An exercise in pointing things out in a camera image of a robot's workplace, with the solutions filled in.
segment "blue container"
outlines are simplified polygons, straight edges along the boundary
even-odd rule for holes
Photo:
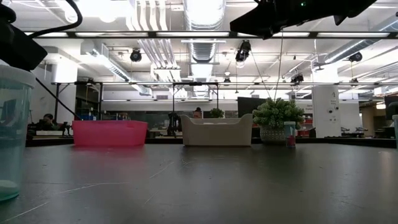
[[[0,201],[19,195],[34,84],[32,73],[0,65]]]
[[[284,125],[286,147],[294,148],[296,147],[296,122],[286,121]]]
[[[396,143],[397,143],[397,149],[398,149],[398,114],[392,115],[392,120],[394,121],[394,130],[396,132]]]

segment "gray tabletop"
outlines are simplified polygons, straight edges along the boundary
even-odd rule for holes
[[[28,148],[0,223],[398,223],[398,152]]]

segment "person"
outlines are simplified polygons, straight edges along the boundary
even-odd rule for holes
[[[43,119],[39,121],[37,124],[37,130],[38,131],[58,131],[59,126],[58,124],[54,121],[54,117],[52,114],[45,114],[43,116]]]
[[[201,118],[201,109],[197,107],[197,109],[193,112],[193,118]]]

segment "potted plant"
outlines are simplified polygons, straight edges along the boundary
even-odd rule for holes
[[[213,108],[210,110],[210,116],[211,118],[223,118],[224,111],[218,108]]]
[[[304,121],[304,110],[297,107],[294,100],[284,101],[281,98],[275,101],[268,98],[265,103],[253,111],[254,123],[260,126],[260,137],[263,142],[284,141],[284,122],[295,121],[296,129]]]

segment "pink plastic bin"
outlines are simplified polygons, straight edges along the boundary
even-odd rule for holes
[[[141,146],[148,124],[141,121],[74,121],[75,146]]]

